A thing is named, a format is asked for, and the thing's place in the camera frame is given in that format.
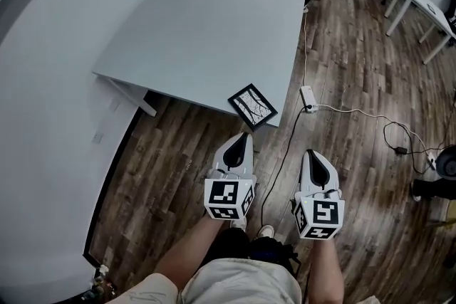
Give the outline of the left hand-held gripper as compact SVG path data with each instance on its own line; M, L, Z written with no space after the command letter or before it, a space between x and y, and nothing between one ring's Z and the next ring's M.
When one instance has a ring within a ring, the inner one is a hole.
M204 207L212 219L234 221L246 217L257 182L253 159L253 139L246 132L231 137L216 151L217 170L211 170L204 180Z

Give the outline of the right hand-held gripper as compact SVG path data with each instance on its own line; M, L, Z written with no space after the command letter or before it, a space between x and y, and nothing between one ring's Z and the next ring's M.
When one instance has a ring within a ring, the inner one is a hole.
M295 193L293 215L299 237L332 239L343 225L345 201L341 199L336 168L320 153L306 150L301 163L300 190ZM319 192L304 196L303 192Z

